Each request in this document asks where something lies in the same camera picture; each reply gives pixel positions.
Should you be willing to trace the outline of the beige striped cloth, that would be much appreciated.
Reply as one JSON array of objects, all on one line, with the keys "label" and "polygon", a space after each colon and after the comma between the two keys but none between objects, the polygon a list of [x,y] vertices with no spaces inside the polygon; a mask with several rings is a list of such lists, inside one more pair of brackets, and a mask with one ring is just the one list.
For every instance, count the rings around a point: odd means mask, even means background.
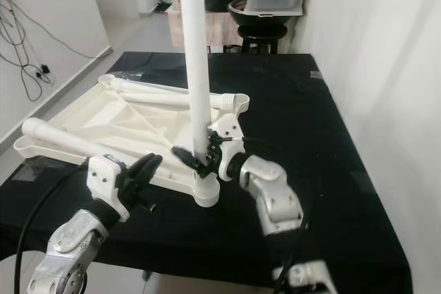
[{"label": "beige striped cloth", "polygon": [[[176,8],[165,11],[170,27],[172,45],[176,48],[185,47],[183,38],[182,14]],[[205,13],[205,33],[207,33],[207,46],[221,48],[221,46],[240,45],[243,39],[238,35],[238,24],[229,12]]]}]

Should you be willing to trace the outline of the black table cloth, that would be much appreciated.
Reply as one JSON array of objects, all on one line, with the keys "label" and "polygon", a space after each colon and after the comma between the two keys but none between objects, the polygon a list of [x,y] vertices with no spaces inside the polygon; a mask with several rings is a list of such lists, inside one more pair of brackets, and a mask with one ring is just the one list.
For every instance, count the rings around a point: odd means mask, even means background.
[{"label": "black table cloth", "polygon": [[[378,194],[361,193],[350,171],[366,171],[318,70],[306,54],[211,54],[209,87],[215,94],[246,94],[238,116],[245,152],[276,162],[287,174],[309,216],[307,249],[327,263],[339,294],[412,294],[411,270]],[[187,87],[185,55],[126,52],[114,64],[132,70],[132,82]],[[223,112],[212,108],[212,122]],[[34,182],[0,188],[1,259],[42,251],[56,229],[91,203],[83,164],[46,156],[26,164],[42,167]],[[256,202],[237,180],[199,178],[210,208],[192,196],[150,185],[125,222],[110,229],[88,274],[98,263],[252,286],[274,285],[278,260],[264,235]]]}]

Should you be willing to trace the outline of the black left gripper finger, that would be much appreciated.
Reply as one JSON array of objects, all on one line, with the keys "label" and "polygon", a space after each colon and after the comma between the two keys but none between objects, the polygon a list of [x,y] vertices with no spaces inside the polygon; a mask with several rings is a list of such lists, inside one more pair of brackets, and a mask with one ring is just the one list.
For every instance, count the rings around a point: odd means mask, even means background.
[{"label": "black left gripper finger", "polygon": [[159,154],[148,154],[144,156],[141,161],[141,189],[145,189],[151,185],[152,179],[163,162],[163,156]]},{"label": "black left gripper finger", "polygon": [[134,164],[128,168],[128,191],[138,192],[139,186],[141,186],[142,172],[145,171],[146,165],[152,159],[151,156],[142,156]]}]

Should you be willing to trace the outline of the white plastic table leg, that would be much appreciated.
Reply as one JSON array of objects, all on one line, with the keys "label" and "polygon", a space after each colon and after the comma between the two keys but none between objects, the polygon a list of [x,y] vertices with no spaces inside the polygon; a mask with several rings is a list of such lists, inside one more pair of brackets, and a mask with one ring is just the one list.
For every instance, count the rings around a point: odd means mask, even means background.
[{"label": "white plastic table leg", "polygon": [[88,142],[85,138],[54,127],[40,118],[24,120],[21,131],[24,136],[56,144],[61,148],[78,152],[83,156],[104,156],[108,154],[107,149],[98,146],[98,144]]},{"label": "white plastic table leg", "polygon": [[189,107],[189,96],[185,94],[148,94],[141,92],[121,92],[120,98],[128,102],[141,104],[171,105],[174,107]]},{"label": "white plastic table leg", "polygon": [[180,1],[193,153],[201,160],[202,164],[207,164],[208,127],[212,117],[207,33],[205,33],[205,4],[204,0]]},{"label": "white plastic table leg", "polygon": [[[103,81],[110,86],[114,92],[141,92],[148,94],[185,94],[189,96],[188,90],[185,87],[171,87],[161,84],[132,82],[123,78],[106,78]],[[209,103],[211,108],[219,109],[223,112],[232,112],[239,114],[247,111],[251,99],[246,94],[209,94]]]}]

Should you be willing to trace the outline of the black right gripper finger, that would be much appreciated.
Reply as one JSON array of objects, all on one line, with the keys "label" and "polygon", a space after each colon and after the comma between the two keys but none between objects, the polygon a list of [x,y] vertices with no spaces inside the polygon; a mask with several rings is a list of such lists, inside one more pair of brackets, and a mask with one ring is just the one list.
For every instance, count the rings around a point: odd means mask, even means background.
[{"label": "black right gripper finger", "polygon": [[190,152],[188,149],[180,147],[180,146],[173,146],[171,149],[171,152],[184,165],[188,166],[190,169],[195,171],[197,174],[204,174],[205,173],[205,166],[203,165],[201,160],[199,160],[195,155],[193,155],[193,153]]}]

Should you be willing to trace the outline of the cream plastic children table top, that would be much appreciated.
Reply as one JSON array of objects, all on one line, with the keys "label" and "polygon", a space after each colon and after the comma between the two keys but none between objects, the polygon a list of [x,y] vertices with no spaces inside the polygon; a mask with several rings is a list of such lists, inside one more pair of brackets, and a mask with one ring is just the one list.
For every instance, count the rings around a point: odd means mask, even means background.
[{"label": "cream plastic children table top", "polygon": [[[107,149],[106,155],[129,166],[145,154],[162,155],[163,164],[152,180],[154,186],[188,194],[203,208],[214,206],[218,194],[210,197],[207,190],[217,189],[218,183],[208,186],[201,182],[195,171],[171,152],[173,146],[192,148],[189,107],[128,102],[103,82],[106,78],[117,77],[100,76],[90,90],[44,121],[98,144]],[[23,158],[46,156],[70,164],[82,164],[90,158],[23,133],[13,143],[13,148]]]}]

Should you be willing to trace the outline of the black wok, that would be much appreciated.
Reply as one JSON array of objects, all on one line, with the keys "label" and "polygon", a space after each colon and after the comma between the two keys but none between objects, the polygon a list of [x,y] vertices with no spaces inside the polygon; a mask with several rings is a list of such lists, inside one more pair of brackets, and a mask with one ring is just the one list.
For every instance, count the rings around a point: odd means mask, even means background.
[{"label": "black wok", "polygon": [[248,14],[245,11],[247,0],[233,0],[227,4],[227,11],[240,28],[270,28],[285,25],[291,17],[274,14]]}]

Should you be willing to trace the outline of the black round stool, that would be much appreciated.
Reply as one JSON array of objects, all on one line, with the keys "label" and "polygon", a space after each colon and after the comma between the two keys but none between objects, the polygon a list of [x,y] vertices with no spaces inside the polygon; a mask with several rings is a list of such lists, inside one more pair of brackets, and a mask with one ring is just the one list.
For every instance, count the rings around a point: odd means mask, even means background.
[{"label": "black round stool", "polygon": [[241,25],[237,33],[242,38],[242,54],[277,54],[278,42],[289,30],[284,25]]}]

